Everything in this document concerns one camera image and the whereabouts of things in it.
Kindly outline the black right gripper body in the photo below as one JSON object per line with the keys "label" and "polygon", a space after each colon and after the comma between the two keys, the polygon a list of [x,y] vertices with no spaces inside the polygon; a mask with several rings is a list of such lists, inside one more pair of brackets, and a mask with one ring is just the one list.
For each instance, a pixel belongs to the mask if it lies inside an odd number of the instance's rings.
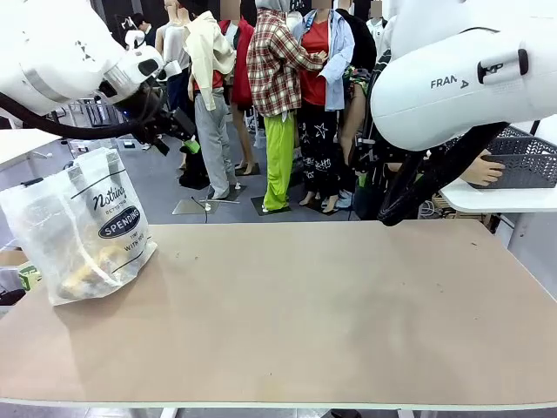
{"label": "black right gripper body", "polygon": [[383,137],[378,132],[356,138],[352,155],[352,168],[356,173],[374,172],[382,166],[382,142]]}

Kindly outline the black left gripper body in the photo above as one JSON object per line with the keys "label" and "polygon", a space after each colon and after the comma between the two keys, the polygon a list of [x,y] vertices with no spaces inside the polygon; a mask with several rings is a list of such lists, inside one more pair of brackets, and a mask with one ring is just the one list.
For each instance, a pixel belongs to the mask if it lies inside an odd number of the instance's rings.
{"label": "black left gripper body", "polygon": [[131,135],[140,143],[158,144],[163,135],[187,141],[195,135],[191,119],[182,110],[169,108],[166,89],[158,82],[143,82],[115,108],[134,125]]}

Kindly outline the clear printed shopping bag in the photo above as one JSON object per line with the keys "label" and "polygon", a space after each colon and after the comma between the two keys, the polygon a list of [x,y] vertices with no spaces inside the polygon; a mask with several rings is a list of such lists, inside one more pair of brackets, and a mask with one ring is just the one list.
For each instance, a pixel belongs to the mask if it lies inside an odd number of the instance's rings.
{"label": "clear printed shopping bag", "polygon": [[[115,293],[137,278],[157,249],[115,149],[85,153],[35,184],[1,191],[0,208],[54,306]],[[105,246],[123,248],[128,260],[99,264]]]}

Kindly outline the person's left hand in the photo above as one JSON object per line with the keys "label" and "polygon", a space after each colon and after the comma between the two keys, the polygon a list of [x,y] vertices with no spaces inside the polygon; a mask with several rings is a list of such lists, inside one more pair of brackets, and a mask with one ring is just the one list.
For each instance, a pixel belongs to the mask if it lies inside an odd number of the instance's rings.
{"label": "person's left hand", "polygon": [[460,178],[471,185],[487,186],[497,182],[504,170],[505,166],[501,163],[477,157],[460,175]]}

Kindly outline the black garment heap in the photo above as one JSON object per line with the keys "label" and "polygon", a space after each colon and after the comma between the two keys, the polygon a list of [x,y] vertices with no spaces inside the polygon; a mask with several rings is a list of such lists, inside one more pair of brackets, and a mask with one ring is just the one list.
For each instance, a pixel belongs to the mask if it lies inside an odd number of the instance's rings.
{"label": "black garment heap", "polygon": [[202,152],[193,152],[186,145],[180,148],[185,159],[179,170],[178,183],[185,188],[202,190],[210,184],[210,180],[205,168]]}

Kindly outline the clear plastic bin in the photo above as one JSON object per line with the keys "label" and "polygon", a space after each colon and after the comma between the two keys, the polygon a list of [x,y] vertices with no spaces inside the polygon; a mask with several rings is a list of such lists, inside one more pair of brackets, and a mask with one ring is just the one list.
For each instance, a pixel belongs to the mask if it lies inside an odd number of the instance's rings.
{"label": "clear plastic bin", "polygon": [[83,154],[99,148],[112,148],[112,140],[110,138],[96,140],[72,139],[69,145],[74,153]]}

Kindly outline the mannequin in white tank top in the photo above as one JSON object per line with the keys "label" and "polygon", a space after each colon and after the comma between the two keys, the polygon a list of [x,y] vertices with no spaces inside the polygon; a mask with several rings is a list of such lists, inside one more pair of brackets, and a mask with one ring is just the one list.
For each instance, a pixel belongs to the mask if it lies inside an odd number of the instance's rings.
{"label": "mannequin in white tank top", "polygon": [[179,108],[193,121],[195,111],[188,96],[190,57],[185,51],[185,27],[191,22],[189,11],[178,0],[164,0],[169,22],[157,29],[155,48],[166,64],[176,61],[180,72],[167,78],[167,96],[172,111]]}

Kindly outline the mannequin in cream jacket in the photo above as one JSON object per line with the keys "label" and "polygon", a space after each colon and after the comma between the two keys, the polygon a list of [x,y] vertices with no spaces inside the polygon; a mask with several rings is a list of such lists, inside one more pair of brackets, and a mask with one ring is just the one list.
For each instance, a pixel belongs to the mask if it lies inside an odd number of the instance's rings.
{"label": "mannequin in cream jacket", "polygon": [[225,199],[238,183],[226,132],[228,105],[225,81],[232,74],[236,52],[222,34],[208,0],[178,0],[189,14],[185,51],[191,60],[188,94],[195,105],[195,124],[212,197]]}

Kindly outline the dark-haired background person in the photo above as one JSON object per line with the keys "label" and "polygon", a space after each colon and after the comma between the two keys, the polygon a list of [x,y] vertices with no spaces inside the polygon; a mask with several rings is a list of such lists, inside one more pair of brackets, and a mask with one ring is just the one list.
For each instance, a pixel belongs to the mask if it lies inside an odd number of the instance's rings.
{"label": "dark-haired background person", "polygon": [[144,44],[154,47],[156,41],[156,30],[144,19],[142,13],[134,13],[131,16],[131,21],[134,24],[134,28],[141,30],[144,33]]}

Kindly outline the mannequin in red jacket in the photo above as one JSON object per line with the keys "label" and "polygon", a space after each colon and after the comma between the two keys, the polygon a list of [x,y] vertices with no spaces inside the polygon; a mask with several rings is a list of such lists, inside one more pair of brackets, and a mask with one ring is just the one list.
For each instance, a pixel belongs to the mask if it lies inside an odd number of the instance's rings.
{"label": "mannequin in red jacket", "polygon": [[245,124],[245,112],[252,108],[252,91],[248,80],[246,58],[254,28],[243,17],[237,23],[232,20],[221,20],[218,25],[236,51],[230,100],[232,122],[237,130],[243,153],[240,163],[257,163],[253,154],[252,140]]}

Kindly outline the mannequin in black jacket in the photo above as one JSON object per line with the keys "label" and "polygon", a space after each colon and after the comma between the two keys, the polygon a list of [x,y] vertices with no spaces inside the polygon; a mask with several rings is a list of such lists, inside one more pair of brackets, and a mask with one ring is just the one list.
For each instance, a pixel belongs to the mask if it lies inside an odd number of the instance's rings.
{"label": "mannequin in black jacket", "polygon": [[336,11],[347,21],[352,31],[354,48],[351,65],[371,72],[376,63],[377,50],[366,22],[347,10],[337,8]]}

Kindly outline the mannequin in plaid shirt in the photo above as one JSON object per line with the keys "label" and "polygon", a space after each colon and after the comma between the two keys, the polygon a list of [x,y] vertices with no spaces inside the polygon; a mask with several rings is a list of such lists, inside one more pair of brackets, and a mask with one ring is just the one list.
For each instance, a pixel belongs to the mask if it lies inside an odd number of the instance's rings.
{"label": "mannequin in plaid shirt", "polygon": [[290,0],[255,0],[257,21],[246,56],[253,105],[264,119],[267,187],[264,212],[288,207],[300,70],[320,71],[327,53],[309,52],[287,26]]}

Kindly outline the mannequin in blue shirt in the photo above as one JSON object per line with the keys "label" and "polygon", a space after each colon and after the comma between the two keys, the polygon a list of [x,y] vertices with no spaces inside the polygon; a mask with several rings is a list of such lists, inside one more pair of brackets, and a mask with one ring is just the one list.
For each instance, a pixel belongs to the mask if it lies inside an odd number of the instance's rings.
{"label": "mannequin in blue shirt", "polygon": [[343,75],[352,61],[354,39],[347,21],[330,8],[305,15],[295,37],[307,52],[325,54],[320,69],[299,72],[297,124],[306,191],[302,200],[329,199],[334,205],[339,199],[339,149],[334,138],[338,113],[345,108]]}

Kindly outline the white side table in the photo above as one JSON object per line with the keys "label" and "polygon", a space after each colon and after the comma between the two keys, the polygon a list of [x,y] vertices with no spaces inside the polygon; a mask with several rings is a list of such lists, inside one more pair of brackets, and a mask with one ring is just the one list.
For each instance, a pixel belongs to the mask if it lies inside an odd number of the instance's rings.
{"label": "white side table", "polygon": [[[509,126],[498,137],[535,137],[535,131],[526,133]],[[479,157],[485,159],[490,152],[483,148]],[[440,190],[441,196],[453,209],[463,213],[516,213],[513,233],[508,243],[512,252],[527,232],[529,222],[536,213],[557,213],[557,186],[545,189],[476,189],[461,178]]]}
{"label": "white side table", "polygon": [[0,166],[23,159],[48,159],[52,153],[42,154],[37,149],[60,140],[61,137],[38,129],[0,130]]}

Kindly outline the green printed cardboard box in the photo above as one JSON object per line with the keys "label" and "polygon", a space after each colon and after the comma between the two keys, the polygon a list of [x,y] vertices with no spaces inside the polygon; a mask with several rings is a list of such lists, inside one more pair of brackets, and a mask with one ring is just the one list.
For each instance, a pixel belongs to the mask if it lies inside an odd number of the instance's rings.
{"label": "green printed cardboard box", "polygon": [[42,274],[30,262],[23,263],[18,267],[18,276],[26,292],[29,292],[42,280]]}

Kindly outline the metal mannequin base plate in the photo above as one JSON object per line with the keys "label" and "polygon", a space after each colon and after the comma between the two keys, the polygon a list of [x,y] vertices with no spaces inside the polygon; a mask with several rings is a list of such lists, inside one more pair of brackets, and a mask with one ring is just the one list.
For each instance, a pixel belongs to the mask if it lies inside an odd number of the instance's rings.
{"label": "metal mannequin base plate", "polygon": [[201,199],[196,200],[193,197],[190,199],[181,199],[176,204],[172,211],[172,215],[201,215],[201,214],[214,214],[220,206],[223,205],[238,205],[239,201],[232,200],[215,200],[215,199]]}

